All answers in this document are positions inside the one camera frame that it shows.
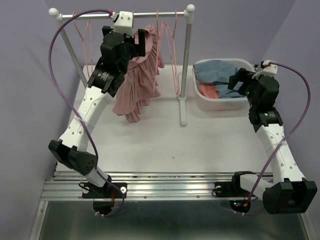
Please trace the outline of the blue grey garment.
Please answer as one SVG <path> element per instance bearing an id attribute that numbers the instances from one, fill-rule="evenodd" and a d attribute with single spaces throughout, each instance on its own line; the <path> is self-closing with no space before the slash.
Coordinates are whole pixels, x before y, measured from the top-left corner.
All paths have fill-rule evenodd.
<path id="1" fill-rule="evenodd" d="M 208 60 L 193 65 L 195 78 L 203 84 L 215 86 L 219 99 L 243 98 L 237 91 L 229 90 L 229 77 L 235 75 L 239 68 L 223 60 Z"/>

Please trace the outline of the white plastic basket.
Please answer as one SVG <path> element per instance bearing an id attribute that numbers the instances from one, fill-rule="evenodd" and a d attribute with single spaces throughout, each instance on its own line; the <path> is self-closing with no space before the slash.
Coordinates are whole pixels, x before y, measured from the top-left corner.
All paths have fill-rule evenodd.
<path id="1" fill-rule="evenodd" d="M 203 59 L 199 60 L 196 63 L 201 63 L 209 60 L 221 60 L 234 64 L 238 70 L 240 68 L 245 68 L 248 71 L 255 72 L 255 69 L 251 63 L 240 58 L 214 58 L 214 59 Z M 194 81 L 194 89 L 196 92 L 196 104 L 199 109 L 203 111 L 231 111 L 231 110 L 242 110 L 249 109 L 249 103 L 246 97 L 243 98 L 218 98 L 212 99 L 203 96 L 199 92 L 199 83 L 195 77 L 194 66 L 192 68 L 192 76 Z"/>

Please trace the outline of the aluminium mounting rail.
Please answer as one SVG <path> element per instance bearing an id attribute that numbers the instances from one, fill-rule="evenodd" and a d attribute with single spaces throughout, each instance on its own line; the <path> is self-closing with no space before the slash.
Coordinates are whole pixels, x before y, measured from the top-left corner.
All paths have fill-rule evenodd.
<path id="1" fill-rule="evenodd" d="M 228 182 L 232 172 L 110 172 L 114 183 L 127 183 L 126 200 L 210 201 L 215 182 Z M 75 171 L 57 171 L 44 183 L 42 201 L 81 201 L 84 178 Z"/>

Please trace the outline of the dusty pink garment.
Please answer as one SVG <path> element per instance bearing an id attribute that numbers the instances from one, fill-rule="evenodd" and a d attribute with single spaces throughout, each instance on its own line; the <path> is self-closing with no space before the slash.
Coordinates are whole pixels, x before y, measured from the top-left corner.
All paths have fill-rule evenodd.
<path id="1" fill-rule="evenodd" d="M 138 56 L 129 61 L 124 82 L 115 96 L 112 111 L 117 116 L 125 116 L 129 123 L 140 121 L 141 107 L 150 104 L 152 98 L 161 94 L 154 83 L 159 69 L 164 68 L 162 55 L 158 49 L 158 31 L 154 24 L 147 25 L 145 33 L 145 56 Z"/>

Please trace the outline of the white metal clothes rack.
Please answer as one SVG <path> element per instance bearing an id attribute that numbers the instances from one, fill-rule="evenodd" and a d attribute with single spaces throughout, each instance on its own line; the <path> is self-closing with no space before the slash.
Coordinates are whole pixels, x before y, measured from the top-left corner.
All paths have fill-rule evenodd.
<path id="1" fill-rule="evenodd" d="M 194 22 L 194 14 L 195 14 L 196 7 L 193 4 L 188 4 L 184 11 L 177 11 L 177 17 L 184 17 L 186 19 L 186 29 L 185 29 L 185 41 L 184 41 L 184 55 L 183 55 L 183 65 L 182 65 L 182 74 L 181 74 L 181 84 L 179 94 L 177 95 L 177 99 L 179 102 L 179 109 L 180 109 L 180 125 L 186 126 L 187 121 L 187 107 L 186 107 L 186 84 L 187 84 L 187 73 L 188 73 L 188 63 L 189 63 L 189 51 L 190 51 L 190 42 L 191 42 L 191 32 L 192 32 L 192 24 Z M 83 70 L 80 66 L 80 63 L 77 59 L 77 56 L 73 50 L 73 47 L 70 43 L 70 40 L 67 36 L 64 27 L 67 24 L 71 23 L 72 21 L 80 18 L 84 20 L 91 20 L 91 19 L 105 19 L 110 18 L 109 14 L 112 13 L 110 10 L 106 9 L 91 9 L 80 12 L 78 14 L 61 14 L 56 8 L 50 8 L 48 11 L 49 15 L 52 16 L 58 26 L 58 30 L 56 31 L 54 37 L 52 38 L 50 47 L 49 47 L 49 55 L 48 60 L 51 61 L 52 59 L 52 50 L 55 40 L 58 35 L 61 35 L 62 40 L 70 54 L 70 57 L 73 61 L 73 64 L 76 68 L 76 71 L 80 77 L 80 80 L 84 87 L 88 86 L 88 80 L 85 77 Z M 136 12 L 133 15 L 133 22 L 135 19 L 141 18 L 156 18 L 157 12 Z M 160 12 L 159 17 L 175 17 L 174 12 Z"/>

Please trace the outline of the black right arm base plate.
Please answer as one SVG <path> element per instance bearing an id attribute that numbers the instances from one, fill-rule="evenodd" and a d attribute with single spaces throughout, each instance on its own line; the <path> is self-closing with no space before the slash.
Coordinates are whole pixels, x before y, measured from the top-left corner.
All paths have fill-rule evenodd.
<path id="1" fill-rule="evenodd" d="M 249 192 L 234 185 L 231 181 L 216 181 L 212 195 L 217 198 L 244 198 L 249 196 Z"/>

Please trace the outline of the pink hanger with blue garment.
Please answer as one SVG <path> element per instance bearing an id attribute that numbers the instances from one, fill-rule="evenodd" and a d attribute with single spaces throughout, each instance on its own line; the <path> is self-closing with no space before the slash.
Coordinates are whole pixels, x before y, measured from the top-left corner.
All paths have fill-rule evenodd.
<path id="1" fill-rule="evenodd" d="M 164 31 L 164 21 L 161 22 L 159 25 L 159 11 L 156 12 L 156 30 L 157 30 L 157 48 L 156 48 L 156 61 L 155 61 L 155 72 L 154 72 L 154 79 L 153 79 L 153 92 L 156 92 L 156 85 L 157 85 L 157 76 L 158 76 L 158 67 L 159 67 L 159 56 L 161 53 L 161 45 L 162 45 L 162 38 L 163 38 L 163 31 Z"/>

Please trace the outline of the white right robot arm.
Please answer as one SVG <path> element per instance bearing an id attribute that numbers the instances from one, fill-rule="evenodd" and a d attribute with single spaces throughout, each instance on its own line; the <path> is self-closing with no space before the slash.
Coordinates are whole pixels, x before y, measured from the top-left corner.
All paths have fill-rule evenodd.
<path id="1" fill-rule="evenodd" d="M 229 78 L 230 90 L 241 83 L 238 93 L 248 100 L 249 121 L 268 156 L 260 174 L 238 171 L 232 177 L 233 194 L 249 193 L 244 203 L 232 205 L 243 215 L 249 211 L 252 197 L 261 199 L 271 215 L 305 213 L 318 191 L 316 183 L 308 181 L 297 166 L 287 143 L 290 134 L 284 132 L 283 120 L 275 108 L 280 90 L 276 73 L 277 65 L 270 64 L 257 73 L 240 68 Z"/>

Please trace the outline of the salmon pink skirt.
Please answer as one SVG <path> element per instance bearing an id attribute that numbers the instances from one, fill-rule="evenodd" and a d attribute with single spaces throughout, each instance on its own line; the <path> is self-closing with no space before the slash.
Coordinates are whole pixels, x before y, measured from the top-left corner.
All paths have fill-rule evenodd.
<path id="1" fill-rule="evenodd" d="M 216 87 L 209 83 L 200 83 L 198 86 L 199 92 L 206 98 L 218 99 L 219 95 Z"/>

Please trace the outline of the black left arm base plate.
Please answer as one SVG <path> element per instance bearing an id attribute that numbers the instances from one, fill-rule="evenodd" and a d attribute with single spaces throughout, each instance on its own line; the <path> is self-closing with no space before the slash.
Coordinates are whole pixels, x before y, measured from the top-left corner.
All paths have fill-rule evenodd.
<path id="1" fill-rule="evenodd" d="M 122 199 L 127 196 L 127 183 L 114 182 L 113 183 L 119 190 L 115 189 L 109 184 L 103 187 L 97 187 L 90 182 L 80 182 L 78 186 L 82 189 L 83 199 Z"/>

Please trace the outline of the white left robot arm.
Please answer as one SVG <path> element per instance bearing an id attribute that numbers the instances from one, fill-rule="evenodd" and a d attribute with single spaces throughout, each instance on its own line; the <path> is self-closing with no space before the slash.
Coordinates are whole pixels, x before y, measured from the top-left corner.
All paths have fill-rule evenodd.
<path id="1" fill-rule="evenodd" d="M 48 148 L 56 160 L 84 176 L 100 197 L 111 193 L 111 177 L 98 168 L 98 155 L 87 151 L 92 132 L 106 106 L 114 99 L 125 80 L 130 60 L 146 55 L 146 31 L 139 29 L 138 38 L 102 28 L 101 57 L 89 77 L 84 97 L 68 128 Z"/>

